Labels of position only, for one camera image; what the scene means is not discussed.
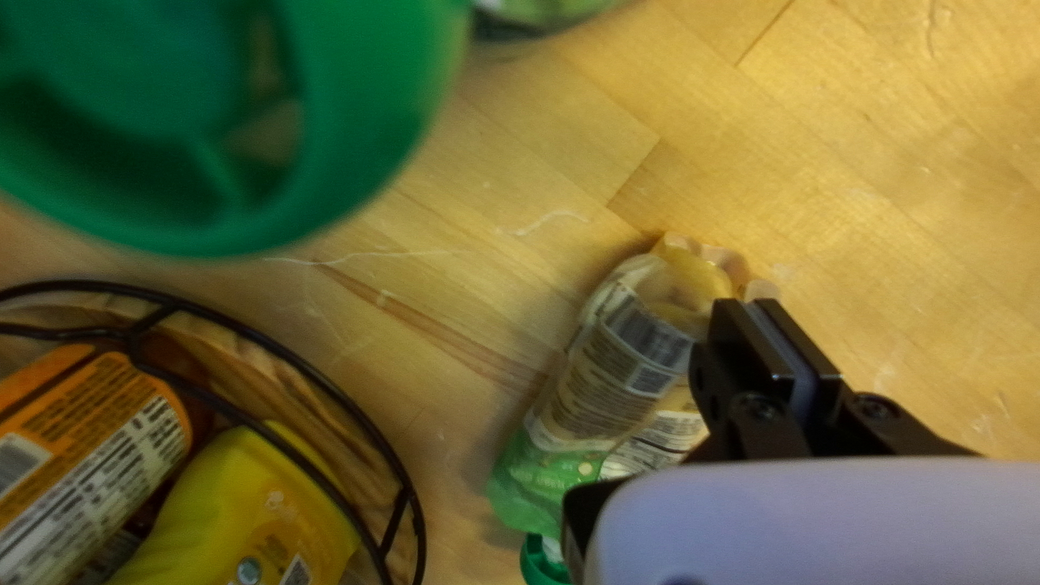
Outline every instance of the yellow container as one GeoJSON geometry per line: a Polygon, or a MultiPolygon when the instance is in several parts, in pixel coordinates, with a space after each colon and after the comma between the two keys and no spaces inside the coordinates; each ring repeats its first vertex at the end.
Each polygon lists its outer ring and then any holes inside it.
{"type": "MultiPolygon", "coordinates": [[[[284,425],[267,423],[326,474],[284,425]]],[[[357,533],[288,457],[245,427],[223,432],[187,465],[152,534],[109,585],[334,584],[357,533]]]]}

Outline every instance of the green bottle cap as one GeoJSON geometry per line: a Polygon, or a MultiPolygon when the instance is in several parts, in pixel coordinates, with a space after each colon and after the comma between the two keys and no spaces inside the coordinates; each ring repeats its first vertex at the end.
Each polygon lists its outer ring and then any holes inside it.
{"type": "Polygon", "coordinates": [[[520,549],[520,573],[527,585],[571,585],[567,566],[545,556],[541,534],[528,534],[524,539],[520,549]]]}
{"type": "Polygon", "coordinates": [[[218,256],[375,194],[469,0],[0,0],[0,187],[83,231],[218,256]]]}

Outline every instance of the black wire basket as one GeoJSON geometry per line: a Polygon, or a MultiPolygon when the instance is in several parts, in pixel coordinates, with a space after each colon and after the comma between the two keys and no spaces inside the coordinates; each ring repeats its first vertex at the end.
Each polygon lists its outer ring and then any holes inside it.
{"type": "Polygon", "coordinates": [[[258,433],[321,488],[364,549],[352,557],[343,583],[422,582],[425,524],[400,459],[358,405],[291,350],[223,313],[147,288],[56,280],[0,291],[0,375],[60,345],[101,339],[120,344],[141,372],[258,433]],[[190,353],[208,383],[146,355],[142,341],[156,334],[190,353]],[[289,427],[331,463],[335,477],[262,421],[289,427]]]}

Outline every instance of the barcode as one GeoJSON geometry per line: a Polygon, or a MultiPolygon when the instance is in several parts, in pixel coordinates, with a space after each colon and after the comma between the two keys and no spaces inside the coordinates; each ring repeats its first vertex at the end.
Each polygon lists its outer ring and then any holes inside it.
{"type": "Polygon", "coordinates": [[[607,327],[619,339],[643,357],[675,370],[690,355],[694,340],[685,333],[654,317],[629,298],[615,311],[607,327]]]}
{"type": "Polygon", "coordinates": [[[672,373],[642,367],[635,374],[635,379],[628,387],[636,392],[660,396],[672,385],[674,380],[675,375],[672,373]]]}
{"type": "Polygon", "coordinates": [[[307,564],[300,555],[292,559],[289,570],[285,571],[285,577],[279,585],[311,585],[311,571],[307,569],[307,564]]]}
{"type": "Polygon", "coordinates": [[[45,461],[50,452],[29,439],[9,433],[0,439],[0,495],[29,477],[45,461]]]}

